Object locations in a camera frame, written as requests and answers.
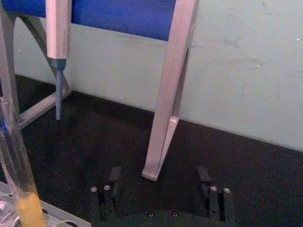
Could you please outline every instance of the black holder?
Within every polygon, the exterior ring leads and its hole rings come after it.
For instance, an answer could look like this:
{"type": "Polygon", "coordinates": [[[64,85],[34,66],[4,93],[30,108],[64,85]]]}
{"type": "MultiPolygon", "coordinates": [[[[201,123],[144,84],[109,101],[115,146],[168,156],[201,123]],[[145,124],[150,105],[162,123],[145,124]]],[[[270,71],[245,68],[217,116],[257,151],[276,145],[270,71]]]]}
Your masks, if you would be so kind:
{"type": "Polygon", "coordinates": [[[98,192],[91,188],[92,227],[234,227],[232,192],[213,183],[204,167],[198,167],[208,218],[177,210],[153,210],[121,217],[119,207],[121,167],[112,168],[108,184],[98,192]]]}

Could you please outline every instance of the blue panel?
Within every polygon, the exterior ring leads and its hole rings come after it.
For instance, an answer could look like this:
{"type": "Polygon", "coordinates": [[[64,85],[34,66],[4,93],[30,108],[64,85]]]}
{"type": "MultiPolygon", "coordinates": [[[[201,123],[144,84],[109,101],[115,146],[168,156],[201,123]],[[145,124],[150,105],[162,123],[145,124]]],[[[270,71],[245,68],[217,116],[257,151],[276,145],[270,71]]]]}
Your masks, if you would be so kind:
{"type": "MultiPolygon", "coordinates": [[[[73,0],[72,23],[168,40],[176,0],[73,0]]],[[[2,0],[6,11],[45,17],[45,0],[2,0]]]]}

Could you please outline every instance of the wall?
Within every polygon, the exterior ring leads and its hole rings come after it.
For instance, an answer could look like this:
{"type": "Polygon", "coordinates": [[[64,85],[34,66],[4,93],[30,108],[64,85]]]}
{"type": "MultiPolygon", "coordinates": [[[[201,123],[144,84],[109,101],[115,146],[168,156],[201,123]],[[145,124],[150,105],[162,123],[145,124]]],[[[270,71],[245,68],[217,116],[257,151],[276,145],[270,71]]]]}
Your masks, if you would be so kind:
{"type": "MultiPolygon", "coordinates": [[[[181,118],[303,150],[303,2],[200,0],[181,118]]],[[[72,26],[72,89],[154,110],[166,42],[72,26]]],[[[17,23],[16,73],[54,83],[17,23]]]]}

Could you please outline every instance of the metal leg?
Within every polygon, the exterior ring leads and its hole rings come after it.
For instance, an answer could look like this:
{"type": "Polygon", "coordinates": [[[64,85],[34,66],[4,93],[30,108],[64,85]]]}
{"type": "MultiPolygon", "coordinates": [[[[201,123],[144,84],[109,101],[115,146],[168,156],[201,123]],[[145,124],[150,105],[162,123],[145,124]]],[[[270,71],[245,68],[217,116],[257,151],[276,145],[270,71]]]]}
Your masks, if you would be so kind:
{"type": "Polygon", "coordinates": [[[158,179],[179,121],[179,105],[192,41],[198,0],[176,2],[142,176],[158,179]]]}
{"type": "MultiPolygon", "coordinates": [[[[21,128],[26,127],[35,119],[56,105],[56,94],[53,93],[39,103],[35,104],[19,115],[19,105],[14,70],[14,24],[20,17],[30,33],[38,43],[48,64],[50,60],[46,56],[46,33],[37,17],[8,14],[4,11],[0,1],[0,80],[3,96],[12,98],[17,112],[18,122],[21,128]]],[[[72,93],[66,78],[63,78],[62,98],[72,93]]]]}

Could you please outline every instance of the test tube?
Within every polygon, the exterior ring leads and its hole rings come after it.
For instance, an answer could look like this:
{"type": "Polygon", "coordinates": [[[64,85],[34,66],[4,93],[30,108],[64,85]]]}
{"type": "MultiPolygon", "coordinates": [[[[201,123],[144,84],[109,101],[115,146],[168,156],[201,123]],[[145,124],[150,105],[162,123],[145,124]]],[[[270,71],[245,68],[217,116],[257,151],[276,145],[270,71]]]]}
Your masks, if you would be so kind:
{"type": "Polygon", "coordinates": [[[0,97],[0,148],[1,165],[22,227],[45,227],[15,108],[7,97],[0,97]]]}

